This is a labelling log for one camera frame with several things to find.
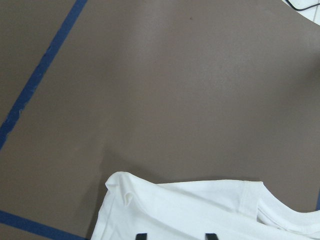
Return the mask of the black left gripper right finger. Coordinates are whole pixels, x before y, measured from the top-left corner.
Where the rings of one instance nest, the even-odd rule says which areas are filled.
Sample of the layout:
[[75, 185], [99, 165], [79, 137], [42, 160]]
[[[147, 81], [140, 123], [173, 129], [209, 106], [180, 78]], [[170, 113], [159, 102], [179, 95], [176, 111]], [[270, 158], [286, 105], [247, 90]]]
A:
[[216, 233], [205, 233], [205, 240], [219, 240]]

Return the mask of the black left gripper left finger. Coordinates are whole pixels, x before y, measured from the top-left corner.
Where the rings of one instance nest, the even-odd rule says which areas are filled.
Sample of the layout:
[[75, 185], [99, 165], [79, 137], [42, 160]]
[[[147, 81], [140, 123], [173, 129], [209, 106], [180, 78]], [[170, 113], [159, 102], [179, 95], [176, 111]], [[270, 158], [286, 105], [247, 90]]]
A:
[[148, 239], [148, 234], [147, 233], [138, 233], [135, 236], [135, 240], [147, 240]]

